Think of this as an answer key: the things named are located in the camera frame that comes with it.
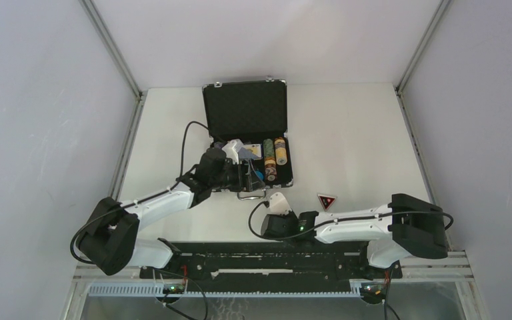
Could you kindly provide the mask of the yellow chip stack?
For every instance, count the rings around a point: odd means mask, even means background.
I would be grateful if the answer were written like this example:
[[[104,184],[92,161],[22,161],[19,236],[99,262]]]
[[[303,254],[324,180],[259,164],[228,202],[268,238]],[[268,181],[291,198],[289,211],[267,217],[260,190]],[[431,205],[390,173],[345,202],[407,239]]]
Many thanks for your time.
[[[287,148],[284,138],[274,140],[275,158],[278,165],[286,165],[288,162]]]

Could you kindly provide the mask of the red triangular card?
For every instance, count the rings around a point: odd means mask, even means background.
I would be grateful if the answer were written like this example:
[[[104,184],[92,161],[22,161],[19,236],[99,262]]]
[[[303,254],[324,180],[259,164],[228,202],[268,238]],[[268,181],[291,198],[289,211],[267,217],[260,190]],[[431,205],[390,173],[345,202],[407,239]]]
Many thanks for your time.
[[[318,194],[317,197],[324,211],[330,210],[337,200],[337,197],[333,195]]]

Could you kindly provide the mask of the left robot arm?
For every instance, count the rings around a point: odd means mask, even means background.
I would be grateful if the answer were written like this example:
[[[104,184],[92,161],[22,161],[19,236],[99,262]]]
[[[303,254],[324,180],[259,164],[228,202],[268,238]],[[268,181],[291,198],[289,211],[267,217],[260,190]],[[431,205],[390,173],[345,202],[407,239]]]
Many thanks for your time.
[[[86,224],[74,234],[72,256],[108,276],[127,266],[155,267],[166,278],[177,276],[182,261],[170,243],[139,239],[138,233],[171,214],[199,205],[215,191],[242,191],[241,162],[254,158],[255,154],[242,145],[211,147],[171,187],[126,202],[112,197],[100,200]]]

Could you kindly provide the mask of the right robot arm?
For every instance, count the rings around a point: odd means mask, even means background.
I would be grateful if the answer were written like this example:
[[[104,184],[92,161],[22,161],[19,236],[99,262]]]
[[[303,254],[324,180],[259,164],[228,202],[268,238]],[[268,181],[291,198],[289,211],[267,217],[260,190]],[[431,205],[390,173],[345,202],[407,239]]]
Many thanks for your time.
[[[388,204],[342,213],[296,214],[280,192],[262,205],[269,213],[260,231],[248,224],[254,236],[296,245],[364,242],[358,262],[366,277],[378,276],[404,257],[446,258],[446,232],[454,224],[452,215],[442,208],[404,193],[393,194]]]

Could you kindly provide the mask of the playing card deck box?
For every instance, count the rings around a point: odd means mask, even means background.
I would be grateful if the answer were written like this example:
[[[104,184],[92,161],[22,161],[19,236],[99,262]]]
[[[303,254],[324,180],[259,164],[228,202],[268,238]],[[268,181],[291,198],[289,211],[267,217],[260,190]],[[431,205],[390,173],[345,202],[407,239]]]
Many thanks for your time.
[[[245,144],[239,152],[241,159],[261,160],[263,158],[262,144]]]

